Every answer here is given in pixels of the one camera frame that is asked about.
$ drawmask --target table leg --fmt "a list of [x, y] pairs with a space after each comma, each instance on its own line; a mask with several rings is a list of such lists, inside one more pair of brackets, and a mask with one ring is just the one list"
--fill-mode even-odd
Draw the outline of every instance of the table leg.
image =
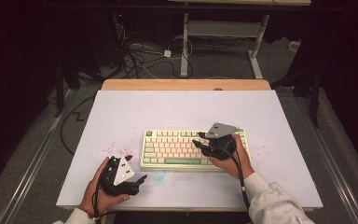
[[180, 77], [187, 77], [187, 66], [188, 66], [188, 13], [185, 13], [185, 19], [183, 22], [183, 51], [182, 51], [182, 63], [180, 66]]
[[265, 15], [263, 17], [263, 20], [262, 20], [260, 27], [258, 29], [258, 32], [257, 32], [257, 37], [255, 40], [255, 47], [253, 50], [249, 50], [249, 60], [251, 61], [251, 65], [252, 65], [252, 69], [255, 74], [255, 78], [263, 78], [263, 76], [261, 75], [260, 66], [258, 65], [256, 56], [257, 56], [258, 49], [260, 48], [261, 41], [263, 40], [263, 35], [264, 35], [264, 32], [266, 31], [268, 21], [269, 21], [269, 15]]

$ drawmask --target mechanical keyboard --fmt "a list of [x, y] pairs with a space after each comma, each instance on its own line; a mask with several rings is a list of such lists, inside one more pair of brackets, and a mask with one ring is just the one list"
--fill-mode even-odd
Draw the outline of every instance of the mechanical keyboard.
[[[190, 130], [147, 130], [144, 134], [141, 167], [147, 170], [192, 170], [219, 171], [192, 140], [208, 145], [208, 140], [200, 138], [198, 133], [205, 131]], [[250, 157], [246, 132], [236, 132], [242, 140]]]

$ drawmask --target sleeve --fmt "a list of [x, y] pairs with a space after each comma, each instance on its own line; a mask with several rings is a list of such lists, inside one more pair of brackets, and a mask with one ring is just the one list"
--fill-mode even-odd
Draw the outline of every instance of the sleeve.
[[[53, 224], [63, 224], [62, 221], [56, 221]], [[95, 224], [94, 219], [89, 218], [87, 213], [75, 208], [71, 216], [66, 220], [65, 224]]]
[[313, 223], [295, 198], [277, 183], [268, 183], [260, 173], [254, 172], [244, 179], [250, 200], [249, 216], [258, 223]]

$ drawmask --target white table surface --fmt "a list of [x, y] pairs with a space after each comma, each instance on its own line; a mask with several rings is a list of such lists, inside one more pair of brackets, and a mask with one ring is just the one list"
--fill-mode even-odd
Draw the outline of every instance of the white table surface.
[[143, 171], [145, 130], [244, 128], [255, 170], [303, 208], [323, 207], [275, 91], [99, 91], [57, 205], [73, 209], [105, 157], [132, 155], [140, 192], [115, 210], [244, 211], [240, 182], [225, 172]]

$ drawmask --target table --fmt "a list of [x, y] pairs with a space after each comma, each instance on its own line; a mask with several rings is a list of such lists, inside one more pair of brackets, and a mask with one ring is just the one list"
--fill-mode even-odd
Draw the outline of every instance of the table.
[[[224, 91], [212, 91], [216, 88]], [[323, 206], [267, 81], [210, 79], [106, 80], [95, 98], [57, 205], [73, 209], [80, 203], [104, 157], [131, 154], [135, 172], [131, 181], [144, 174], [148, 178], [140, 193], [113, 207], [117, 211], [246, 211], [239, 181], [225, 172], [140, 168], [136, 148], [142, 145], [146, 127], [203, 130], [215, 121], [245, 127], [254, 168], [267, 181], [279, 182], [305, 209]]]
[[[186, 5], [192, 3], [210, 3], [210, 4], [237, 4], [237, 5], [264, 5], [264, 6], [290, 6], [300, 7], [309, 6], [310, 0], [170, 0], [174, 2], [184, 2]], [[263, 40], [264, 32], [267, 28], [269, 15], [264, 15], [261, 22], [237, 22], [237, 21], [191, 21], [188, 13], [185, 13], [184, 31], [183, 31], [183, 53], [181, 61], [181, 77], [187, 77], [188, 66], [188, 36], [233, 36], [233, 37], [255, 37], [255, 46], [253, 50], [248, 51], [249, 60], [255, 75], [255, 78], [263, 78], [260, 66], [257, 62], [257, 52]]]

